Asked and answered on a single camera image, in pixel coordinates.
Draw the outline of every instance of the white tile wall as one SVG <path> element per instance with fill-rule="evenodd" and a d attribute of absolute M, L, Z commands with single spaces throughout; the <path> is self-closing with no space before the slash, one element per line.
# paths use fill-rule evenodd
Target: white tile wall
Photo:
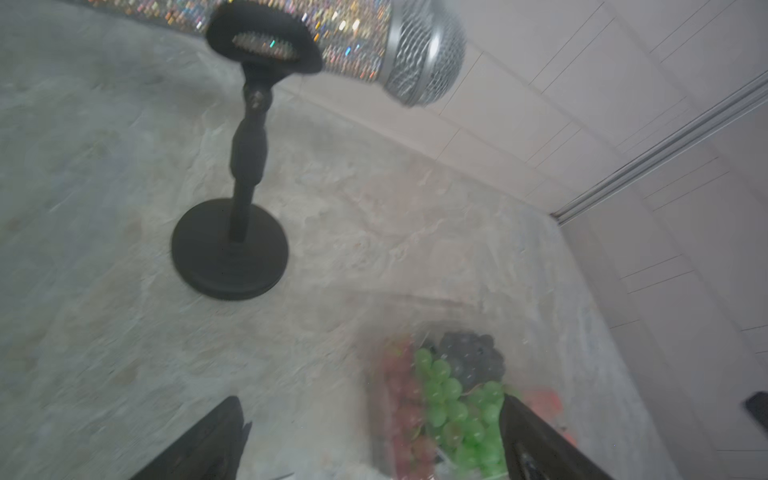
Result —
<path fill-rule="evenodd" d="M 459 131 L 453 137 L 438 162 L 521 200 L 545 181 L 525 162 L 488 146 L 465 131 Z"/>
<path fill-rule="evenodd" d="M 617 326 L 611 329 L 611 334 L 683 478 L 728 478 L 691 409 L 690 400 L 645 324 L 637 321 Z"/>
<path fill-rule="evenodd" d="M 624 163 L 610 147 L 579 130 L 542 161 L 536 170 L 573 191 L 583 192 L 618 170 Z"/>
<path fill-rule="evenodd" d="M 696 13 L 683 22 L 680 27 L 666 37 L 651 53 L 654 54 L 658 61 L 663 61 L 699 30 L 706 27 L 709 22 L 733 2 L 734 0 L 709 0 L 696 10 Z"/>
<path fill-rule="evenodd" d="M 579 56 L 592 41 L 605 30 L 605 27 L 611 23 L 614 16 L 610 13 L 608 6 L 603 3 L 600 8 L 578 29 L 578 31 L 568 40 L 563 48 L 547 63 L 531 85 L 539 91 L 544 91 L 552 82 L 565 70 L 573 60 Z"/>
<path fill-rule="evenodd" d="M 630 158 L 635 158 L 672 135 L 696 116 L 697 112 L 684 98 L 632 134 L 627 140 L 621 142 L 617 149 L 620 152 L 637 151 L 637 154 L 630 155 Z"/>
<path fill-rule="evenodd" d="M 708 108 L 768 70 L 766 25 L 768 3 L 736 0 L 662 65 Z"/>
<path fill-rule="evenodd" d="M 442 116 L 523 161 L 568 124 L 487 54 L 477 60 Z"/>
<path fill-rule="evenodd" d="M 670 278 L 693 271 L 694 268 L 683 255 L 670 258 L 666 262 L 649 266 L 645 270 L 633 273 L 621 279 L 629 293 L 637 292 L 651 285 L 656 285 Z"/>
<path fill-rule="evenodd" d="M 613 145 L 683 98 L 616 21 L 576 57 L 545 94 Z"/>
<path fill-rule="evenodd" d="M 675 180 L 661 190 L 652 193 L 645 198 L 645 203 L 654 210 L 662 208 L 664 205 L 727 173 L 728 166 L 725 162 L 715 158 L 689 174 L 685 174 L 679 180 Z"/>
<path fill-rule="evenodd" d="M 458 131 L 430 111 L 400 106 L 376 84 L 318 74 L 304 78 L 301 95 L 432 158 Z"/>
<path fill-rule="evenodd" d="M 596 0 L 453 0 L 469 39 L 525 79 L 536 77 L 598 9 Z"/>
<path fill-rule="evenodd" d="M 742 329 L 768 324 L 768 214 L 725 174 L 656 210 Z"/>
<path fill-rule="evenodd" d="M 592 232 L 585 215 L 574 218 L 561 229 L 576 262 L 590 286 L 595 302 L 608 326 L 619 326 L 640 318 L 615 268 Z"/>
<path fill-rule="evenodd" d="M 377 84 L 327 74 L 292 76 L 278 88 L 431 158 L 457 131 L 472 133 L 483 152 L 510 154 L 536 172 L 520 169 L 519 182 L 501 185 L 455 156 L 444 163 L 554 211 L 768 69 L 760 0 L 447 2 L 469 43 L 456 83 L 434 104 L 404 108 Z M 751 147 L 755 160 L 736 169 L 768 205 L 766 146 L 723 142 L 739 159 Z"/>
<path fill-rule="evenodd" d="M 575 122 L 568 123 L 568 125 L 565 125 L 557 135 L 552 137 L 550 141 L 539 148 L 538 151 L 528 159 L 528 164 L 532 167 L 538 167 L 541 162 L 547 160 L 550 155 L 552 155 L 558 148 L 562 147 L 566 141 L 570 140 L 571 137 L 576 135 L 580 130 L 581 127 Z"/>
<path fill-rule="evenodd" d="M 550 213 L 560 210 L 577 195 L 576 192 L 548 178 L 541 182 L 524 200 L 525 203 L 533 205 L 545 213 Z"/>
<path fill-rule="evenodd" d="M 768 390 L 768 205 L 727 170 L 760 179 L 763 109 L 562 228 L 686 478 L 768 478 L 768 436 L 742 407 Z"/>
<path fill-rule="evenodd" d="M 680 254 L 631 188 L 619 191 L 584 215 L 619 277 Z"/>
<path fill-rule="evenodd" d="M 715 158 L 717 152 L 707 142 L 696 144 L 638 179 L 633 186 L 643 198 L 648 197 Z"/>
<path fill-rule="evenodd" d="M 706 4 L 707 0 L 611 0 L 611 3 L 643 40 L 646 51 L 651 51 Z"/>
<path fill-rule="evenodd" d="M 742 335 L 755 353 L 768 352 L 768 326 L 744 330 Z"/>
<path fill-rule="evenodd" d="M 631 294 L 677 381 L 719 450 L 768 449 L 768 439 L 741 402 L 768 385 L 695 273 Z"/>
<path fill-rule="evenodd" d="M 768 108 L 744 115 L 710 141 L 768 205 Z"/>

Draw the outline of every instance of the green grape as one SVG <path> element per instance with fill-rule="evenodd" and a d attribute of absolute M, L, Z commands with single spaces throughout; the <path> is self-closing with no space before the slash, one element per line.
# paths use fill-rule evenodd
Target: green grape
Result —
<path fill-rule="evenodd" d="M 430 404 L 441 403 L 442 398 L 442 386 L 435 380 L 428 380 L 424 383 L 424 398 Z"/>
<path fill-rule="evenodd" d="M 488 426 L 488 428 L 485 430 L 485 441 L 493 442 L 499 448 L 501 448 L 503 445 L 502 431 L 498 428 L 498 424 Z"/>
<path fill-rule="evenodd" d="M 427 424 L 427 435 L 429 435 L 433 440 L 435 440 L 435 443 L 438 445 L 445 444 L 445 436 L 442 433 L 442 429 L 436 428 L 432 426 L 431 424 Z"/>
<path fill-rule="evenodd" d="M 470 419 L 479 420 L 482 419 L 482 410 L 478 408 L 477 405 L 474 403 L 469 403 L 467 405 L 467 410 L 469 411 L 469 417 Z"/>
<path fill-rule="evenodd" d="M 477 450 L 466 444 L 462 444 L 456 449 L 456 453 L 453 454 L 453 461 L 456 465 L 468 470 L 477 468 L 480 464 Z"/>
<path fill-rule="evenodd" d="M 504 398 L 504 387 L 499 382 L 486 382 L 483 386 L 485 398 L 491 402 Z"/>
<path fill-rule="evenodd" d="M 413 362 L 417 367 L 429 370 L 432 366 L 432 354 L 427 349 L 418 349 L 413 353 Z"/>
<path fill-rule="evenodd" d="M 464 432 L 462 426 L 457 422 L 448 422 L 442 428 L 442 436 L 445 440 L 445 446 L 455 449 L 462 444 Z"/>
<path fill-rule="evenodd" d="M 507 473 L 507 468 L 500 463 L 494 465 L 480 465 L 480 472 L 483 478 L 499 477 Z"/>
<path fill-rule="evenodd" d="M 502 412 L 502 408 L 495 403 L 487 405 L 482 410 L 482 421 L 486 425 L 498 425 L 498 415 Z"/>
<path fill-rule="evenodd" d="M 448 410 L 448 418 L 454 422 L 463 422 L 469 416 L 467 406 L 457 400 L 448 402 L 446 406 Z"/>
<path fill-rule="evenodd" d="M 435 360 L 432 364 L 432 378 L 442 382 L 451 376 L 451 366 L 445 360 Z"/>
<path fill-rule="evenodd" d="M 488 439 L 478 446 L 478 460 L 483 465 L 494 465 L 502 459 L 502 450 Z"/>
<path fill-rule="evenodd" d="M 520 401 L 523 400 L 523 394 L 520 393 L 520 390 L 517 390 L 515 387 L 511 385 L 504 385 L 504 393 L 506 393 L 509 396 L 513 396 Z"/>
<path fill-rule="evenodd" d="M 473 403 L 482 410 L 486 403 L 485 392 L 483 389 L 472 390 L 472 393 L 469 394 L 469 402 Z"/>
<path fill-rule="evenodd" d="M 464 437 L 471 443 L 478 444 L 485 438 L 485 429 L 477 420 L 464 422 Z"/>
<path fill-rule="evenodd" d="M 442 426 L 448 414 L 442 404 L 436 403 L 427 409 L 427 422 L 433 427 Z"/>
<path fill-rule="evenodd" d="M 424 383 L 432 378 L 431 369 L 428 366 L 419 365 L 418 363 L 416 364 L 415 373 L 416 378 L 419 379 L 421 383 Z"/>
<path fill-rule="evenodd" d="M 447 379 L 442 384 L 442 393 L 446 400 L 456 400 L 462 395 L 462 384 L 457 379 Z"/>

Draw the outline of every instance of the round stand base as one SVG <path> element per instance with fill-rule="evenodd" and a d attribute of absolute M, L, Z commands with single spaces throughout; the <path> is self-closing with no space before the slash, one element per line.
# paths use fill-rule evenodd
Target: round stand base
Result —
<path fill-rule="evenodd" d="M 170 241 L 174 266 L 195 290 L 221 300 L 254 298 L 275 286 L 288 264 L 283 228 L 264 209 L 250 206 L 245 241 L 228 238 L 232 199 L 208 200 L 177 223 Z"/>

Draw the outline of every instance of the plastic container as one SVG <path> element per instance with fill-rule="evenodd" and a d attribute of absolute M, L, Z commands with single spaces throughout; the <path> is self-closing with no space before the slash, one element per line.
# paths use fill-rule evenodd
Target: plastic container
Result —
<path fill-rule="evenodd" d="M 498 416 L 505 394 L 559 425 L 549 388 L 518 390 L 495 339 L 469 329 L 391 337 L 380 351 L 379 386 L 386 461 L 398 480 L 507 478 Z"/>

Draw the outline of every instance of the black object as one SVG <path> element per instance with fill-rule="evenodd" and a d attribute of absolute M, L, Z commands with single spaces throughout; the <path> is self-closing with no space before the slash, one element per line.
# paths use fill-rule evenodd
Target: black object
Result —
<path fill-rule="evenodd" d="M 768 392 L 757 392 L 744 401 L 744 408 L 768 434 Z"/>
<path fill-rule="evenodd" d="M 499 427 L 510 480 L 611 480 L 513 396 L 504 398 Z"/>
<path fill-rule="evenodd" d="M 258 31 L 288 41 L 299 59 L 281 61 L 239 49 L 239 33 Z M 306 27 L 291 15 L 253 2 L 222 4 L 206 39 L 217 53 L 243 64 L 245 118 L 232 139 L 232 198 L 208 200 L 179 220 L 170 250 L 177 272 L 194 289 L 221 300 L 245 300 L 275 286 L 288 264 L 283 228 L 264 209 L 251 204 L 266 162 L 266 113 L 272 87 L 292 73 L 317 73 L 320 50 Z"/>
<path fill-rule="evenodd" d="M 234 480 L 250 427 L 228 397 L 131 480 Z"/>

